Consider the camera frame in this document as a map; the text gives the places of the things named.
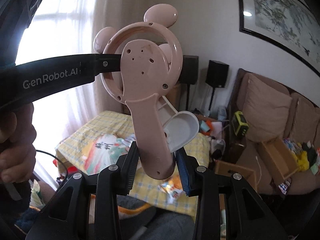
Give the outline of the person left hand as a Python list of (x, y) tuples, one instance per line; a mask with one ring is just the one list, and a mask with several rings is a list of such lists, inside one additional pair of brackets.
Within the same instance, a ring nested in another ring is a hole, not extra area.
[(34, 106), (30, 103), (1, 115), (1, 143), (9, 142), (1, 151), (2, 183), (21, 183), (33, 173), (36, 162), (33, 112)]

